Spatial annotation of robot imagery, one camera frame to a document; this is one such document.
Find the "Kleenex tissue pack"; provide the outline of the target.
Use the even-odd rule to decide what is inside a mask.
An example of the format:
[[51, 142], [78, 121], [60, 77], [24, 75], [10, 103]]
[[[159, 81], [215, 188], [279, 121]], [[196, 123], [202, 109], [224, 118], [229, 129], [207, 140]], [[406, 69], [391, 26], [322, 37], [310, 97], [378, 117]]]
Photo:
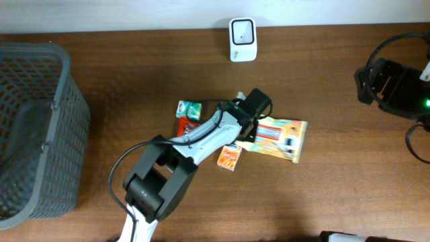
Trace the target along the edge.
[[189, 120], [199, 121], [202, 111], [202, 104], [197, 102], [179, 101], [176, 114], [177, 118], [187, 118]]

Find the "beige wet wipes pack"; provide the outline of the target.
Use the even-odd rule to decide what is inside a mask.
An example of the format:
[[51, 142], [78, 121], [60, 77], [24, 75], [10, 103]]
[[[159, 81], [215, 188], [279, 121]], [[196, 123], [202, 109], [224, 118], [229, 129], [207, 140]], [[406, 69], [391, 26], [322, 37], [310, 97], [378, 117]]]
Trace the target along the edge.
[[246, 151], [271, 155], [298, 164], [307, 126], [307, 121], [267, 117], [259, 121], [253, 142], [237, 140], [235, 144]]

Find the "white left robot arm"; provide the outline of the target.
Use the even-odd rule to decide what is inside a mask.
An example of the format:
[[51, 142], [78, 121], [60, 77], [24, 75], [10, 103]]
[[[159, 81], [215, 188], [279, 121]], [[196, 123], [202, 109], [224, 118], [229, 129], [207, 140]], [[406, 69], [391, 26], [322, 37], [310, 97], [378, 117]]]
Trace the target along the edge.
[[182, 201], [198, 165], [214, 151], [234, 141], [253, 141], [271, 99], [254, 88], [245, 99], [221, 101], [213, 116], [188, 134], [170, 140], [158, 135], [128, 149], [145, 150], [122, 185], [125, 201], [112, 198], [126, 214], [119, 241], [150, 241], [157, 225]]

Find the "red candy bag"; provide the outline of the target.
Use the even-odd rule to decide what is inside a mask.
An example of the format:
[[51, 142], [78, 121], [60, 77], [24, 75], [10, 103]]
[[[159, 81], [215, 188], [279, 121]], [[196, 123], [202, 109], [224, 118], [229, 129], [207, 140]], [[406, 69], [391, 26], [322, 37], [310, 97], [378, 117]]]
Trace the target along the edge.
[[178, 128], [177, 135], [183, 136], [185, 134], [189, 134], [191, 131], [195, 130], [199, 126], [200, 124], [198, 124], [197, 122], [194, 122], [189, 118], [182, 116], [179, 119], [179, 128]]

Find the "orange juice carton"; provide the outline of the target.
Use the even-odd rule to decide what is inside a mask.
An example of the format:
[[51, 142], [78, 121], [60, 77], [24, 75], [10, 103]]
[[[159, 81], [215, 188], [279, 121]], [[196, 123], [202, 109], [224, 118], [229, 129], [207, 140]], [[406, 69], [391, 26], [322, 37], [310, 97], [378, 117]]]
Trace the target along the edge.
[[241, 152], [242, 148], [236, 144], [223, 146], [217, 160], [217, 165], [229, 171], [234, 171], [239, 157], [241, 156]]

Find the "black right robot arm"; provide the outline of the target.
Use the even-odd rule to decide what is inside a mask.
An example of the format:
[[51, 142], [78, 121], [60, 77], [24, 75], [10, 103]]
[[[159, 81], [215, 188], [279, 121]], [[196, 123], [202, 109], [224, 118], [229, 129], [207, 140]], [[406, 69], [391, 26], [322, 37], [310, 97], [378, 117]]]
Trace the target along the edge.
[[428, 126], [429, 75], [393, 60], [376, 59], [383, 48], [405, 38], [420, 38], [429, 45], [428, 32], [399, 34], [385, 40], [354, 74], [357, 98], [366, 105], [376, 102], [384, 112]]

